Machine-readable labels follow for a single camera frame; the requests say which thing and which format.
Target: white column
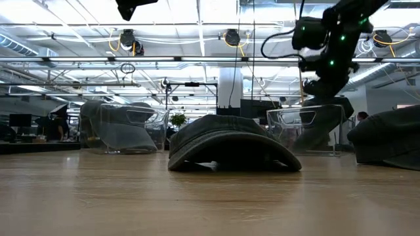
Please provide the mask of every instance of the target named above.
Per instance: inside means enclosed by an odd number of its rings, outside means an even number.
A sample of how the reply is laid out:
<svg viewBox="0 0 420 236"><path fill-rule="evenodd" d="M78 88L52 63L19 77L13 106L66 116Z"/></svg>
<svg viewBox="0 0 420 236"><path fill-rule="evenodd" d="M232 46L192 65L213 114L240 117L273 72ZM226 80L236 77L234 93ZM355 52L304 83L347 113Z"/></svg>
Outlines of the white column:
<svg viewBox="0 0 420 236"><path fill-rule="evenodd" d="M229 108L229 97L234 87L230 105L232 108L241 107L241 98L243 95L243 75L241 67L221 68L219 75L219 104L220 108Z"/></svg>

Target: overhead camera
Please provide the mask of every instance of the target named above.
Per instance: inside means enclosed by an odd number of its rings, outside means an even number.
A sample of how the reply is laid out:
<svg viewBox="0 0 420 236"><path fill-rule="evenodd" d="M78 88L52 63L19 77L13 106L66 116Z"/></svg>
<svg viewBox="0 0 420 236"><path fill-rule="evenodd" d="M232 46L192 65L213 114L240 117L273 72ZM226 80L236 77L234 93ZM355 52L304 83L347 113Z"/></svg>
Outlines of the overhead camera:
<svg viewBox="0 0 420 236"><path fill-rule="evenodd" d="M236 29L228 29L224 40L230 46L236 47L239 45L241 37L239 36L239 33L236 31Z"/></svg>
<svg viewBox="0 0 420 236"><path fill-rule="evenodd" d="M115 0L118 4L118 11L124 20L130 21L138 6L157 3L158 0Z"/></svg>
<svg viewBox="0 0 420 236"><path fill-rule="evenodd" d="M134 30L125 29L120 37L121 47L129 52L134 51L135 56L144 56L143 44L136 40Z"/></svg>

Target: green led light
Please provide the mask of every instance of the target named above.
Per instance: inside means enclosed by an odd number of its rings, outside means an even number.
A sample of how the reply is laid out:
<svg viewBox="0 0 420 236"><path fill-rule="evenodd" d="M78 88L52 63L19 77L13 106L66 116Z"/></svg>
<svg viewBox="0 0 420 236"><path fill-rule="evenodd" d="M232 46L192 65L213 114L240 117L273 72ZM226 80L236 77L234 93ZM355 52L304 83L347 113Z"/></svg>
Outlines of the green led light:
<svg viewBox="0 0 420 236"><path fill-rule="evenodd" d="M365 22L367 22L367 18L364 18L363 20L359 21L359 24L364 24Z"/></svg>

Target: table surface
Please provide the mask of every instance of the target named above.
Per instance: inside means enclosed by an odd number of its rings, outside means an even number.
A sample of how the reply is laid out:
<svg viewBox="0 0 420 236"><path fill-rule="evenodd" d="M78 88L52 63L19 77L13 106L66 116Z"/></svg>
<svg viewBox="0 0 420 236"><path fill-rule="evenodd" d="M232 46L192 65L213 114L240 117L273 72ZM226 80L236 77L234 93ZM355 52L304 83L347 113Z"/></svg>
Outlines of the table surface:
<svg viewBox="0 0 420 236"><path fill-rule="evenodd" d="M167 153L0 156L2 235L419 235L420 172L299 157L300 172L169 172Z"/></svg>

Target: gray baseball cap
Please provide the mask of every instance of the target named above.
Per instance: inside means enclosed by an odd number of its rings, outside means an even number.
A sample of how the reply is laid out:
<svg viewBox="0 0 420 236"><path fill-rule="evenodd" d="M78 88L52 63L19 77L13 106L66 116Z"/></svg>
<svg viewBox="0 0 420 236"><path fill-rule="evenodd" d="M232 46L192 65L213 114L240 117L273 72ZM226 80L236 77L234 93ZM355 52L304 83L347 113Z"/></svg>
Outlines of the gray baseball cap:
<svg viewBox="0 0 420 236"><path fill-rule="evenodd" d="M300 162L269 132L252 119L206 115L182 128L171 138L169 170L189 163L271 163L289 170L301 169Z"/></svg>

